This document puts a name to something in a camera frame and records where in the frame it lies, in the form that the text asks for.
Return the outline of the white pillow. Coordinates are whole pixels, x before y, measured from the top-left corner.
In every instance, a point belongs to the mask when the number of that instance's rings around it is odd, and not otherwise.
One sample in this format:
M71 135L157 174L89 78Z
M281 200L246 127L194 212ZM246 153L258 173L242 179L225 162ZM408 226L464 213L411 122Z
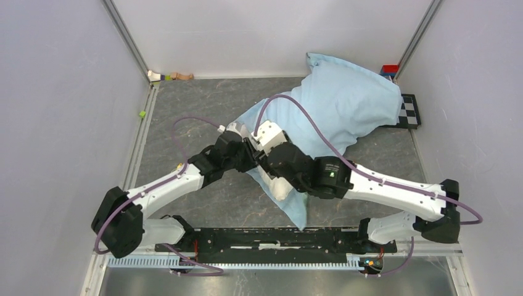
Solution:
M270 194L277 201L282 202L286 200L290 192L294 189L285 178L271 177L263 170L260 172L260 176L263 182L268 186Z

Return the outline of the light blue pillowcase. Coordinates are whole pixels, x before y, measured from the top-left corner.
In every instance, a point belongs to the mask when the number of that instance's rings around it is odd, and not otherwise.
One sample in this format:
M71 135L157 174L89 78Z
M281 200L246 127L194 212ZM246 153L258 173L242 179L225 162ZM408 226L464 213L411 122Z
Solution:
M308 53L307 64L311 73L285 94L307 111L339 153L377 127L396 124L403 100L395 83L329 55ZM287 99L273 100L262 120L276 123L313 158L334 155L300 109Z

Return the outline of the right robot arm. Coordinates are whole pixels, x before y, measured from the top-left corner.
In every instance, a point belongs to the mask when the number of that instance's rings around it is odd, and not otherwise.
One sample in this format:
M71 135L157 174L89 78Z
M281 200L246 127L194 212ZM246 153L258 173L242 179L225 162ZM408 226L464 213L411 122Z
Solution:
M335 156L311 158L296 145L282 142L255 146L254 157L276 190L291 188L320 199L365 200L399 213L361 220L357 246L371 252L398 238L421 235L426 240L454 244L460 232L459 183L445 179L423 184L381 175Z

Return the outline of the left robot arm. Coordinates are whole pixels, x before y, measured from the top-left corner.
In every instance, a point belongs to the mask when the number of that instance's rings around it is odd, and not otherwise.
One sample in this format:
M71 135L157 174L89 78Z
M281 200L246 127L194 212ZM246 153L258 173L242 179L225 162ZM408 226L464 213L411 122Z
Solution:
M152 218L152 214L220 180L229 170L243 173L255 168L263 154L262 146L253 137L225 131L214 145L190 157L174 172L133 189L109 189L91 223L96 233L95 252L123 258L139 247L157 244L171 244L182 252L189 250L194 235L179 219Z

